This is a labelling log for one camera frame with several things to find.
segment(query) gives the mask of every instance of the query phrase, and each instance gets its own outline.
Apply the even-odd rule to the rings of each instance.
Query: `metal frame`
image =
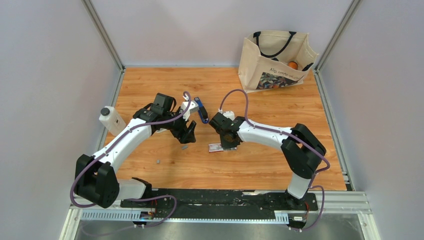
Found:
[[[121,89],[122,81],[125,74],[125,68],[126,66],[123,65],[121,62],[121,59],[119,58],[119,55],[114,48],[99,16],[97,15],[97,12],[95,10],[95,7],[93,6],[93,3],[91,0],[81,0],[86,9],[88,14],[93,20],[94,25],[96,26],[97,30],[99,31],[101,37],[103,38],[103,41],[109,50],[111,56],[113,57],[116,65],[121,70],[121,75],[119,77],[119,81],[116,86],[116,91],[112,99],[111,105],[114,106],[116,104],[119,91]],[[314,76],[316,79],[316,83],[318,86],[319,93],[321,95],[322,105],[324,107],[324,111],[327,117],[328,125],[334,140],[335,149],[337,152],[337,155],[339,157],[340,166],[342,169],[343,177],[345,179],[346,184],[350,184],[353,186],[354,182],[351,181],[351,178],[349,176],[349,165],[347,164],[346,157],[344,156],[344,150],[343,145],[341,144],[339,140],[338,135],[338,129],[337,125],[334,122],[333,118],[333,112],[330,106],[330,103],[328,102],[327,98],[327,92],[325,89],[325,86],[323,85],[322,78],[320,75],[320,70],[325,65],[333,47],[335,46],[337,40],[339,39],[340,35],[343,33],[345,27],[349,23],[350,19],[352,18],[352,15],[357,10],[359,4],[362,2],[362,0],[352,0],[348,10],[346,11],[345,15],[343,16],[343,19],[341,20],[339,26],[337,27],[334,35],[332,36],[330,42],[328,43],[324,53],[322,54],[321,59],[318,61],[316,68],[314,69]],[[99,139],[98,147],[101,148],[104,145],[105,139],[107,135],[106,128],[104,129],[101,138]],[[322,192],[320,191],[311,191],[311,193],[315,193],[316,199],[318,202],[318,205],[320,206],[322,204]],[[89,201],[78,197],[77,202],[81,204],[87,204]],[[79,225],[79,221],[81,219],[93,218],[94,216],[97,217],[97,220],[105,220],[105,221],[132,221],[132,213],[139,213],[140,211],[147,212],[150,210],[150,208],[122,208],[120,207],[121,201],[115,201],[108,209],[103,209],[99,206],[94,206],[89,209],[79,209],[73,205],[70,206],[68,215],[66,217],[65,224],[63,226],[60,239],[61,240],[73,240],[75,237],[75,234],[77,232],[77,228]],[[324,205],[324,212],[326,214],[357,214],[358,219],[361,223],[362,233],[366,240],[373,240],[377,239],[379,240],[379,234],[376,227],[376,224],[374,222],[374,217],[370,208],[370,205],[368,203],[367,196],[365,192],[361,191],[325,191],[325,205]],[[285,214],[288,213],[297,213],[296,211],[276,211],[276,216],[285,216]],[[170,222],[206,222],[206,223],[229,223],[234,221],[228,221],[223,219],[170,219]],[[273,221],[252,221],[251,223],[271,223]]]

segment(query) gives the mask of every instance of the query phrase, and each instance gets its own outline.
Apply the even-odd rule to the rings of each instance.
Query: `blue tool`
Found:
[[[204,124],[209,123],[208,112],[206,111],[206,108],[203,106],[202,102],[200,101],[200,98],[197,96],[194,98],[194,100],[199,105],[199,110],[197,112],[199,113],[202,123]]]

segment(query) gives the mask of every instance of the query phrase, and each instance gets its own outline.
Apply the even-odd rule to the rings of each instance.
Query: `gray wall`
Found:
[[[81,1],[0,6],[0,238],[57,239],[119,71]]]
[[[322,53],[351,0],[93,0],[125,65],[238,65],[260,30],[310,33]]]
[[[365,0],[321,71],[384,240],[422,239],[424,2]]]

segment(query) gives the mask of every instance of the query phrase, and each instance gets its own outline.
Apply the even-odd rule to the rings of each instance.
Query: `canvas tote bag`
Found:
[[[308,33],[265,30],[244,39],[238,77],[247,93],[299,85],[304,82],[318,53]],[[297,63],[297,70],[289,62]]]

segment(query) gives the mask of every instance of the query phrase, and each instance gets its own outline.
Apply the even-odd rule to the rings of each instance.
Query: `wooden table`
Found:
[[[227,92],[241,88],[237,68],[127,68],[116,109],[128,123],[133,114],[153,102],[156,93],[183,101],[183,91],[200,97],[210,117],[217,112]],[[249,93],[249,118],[278,126],[305,124],[327,149],[331,168],[320,173],[314,184],[325,190],[346,190],[336,150],[312,73],[304,84]],[[227,98],[224,111],[244,115],[245,97],[235,92]],[[154,188],[284,190],[292,172],[281,151],[257,143],[243,142],[235,151],[209,153],[208,144],[220,137],[197,113],[196,143],[182,144],[169,131],[155,133],[123,163],[120,179],[141,178]],[[113,139],[109,133],[106,144]]]

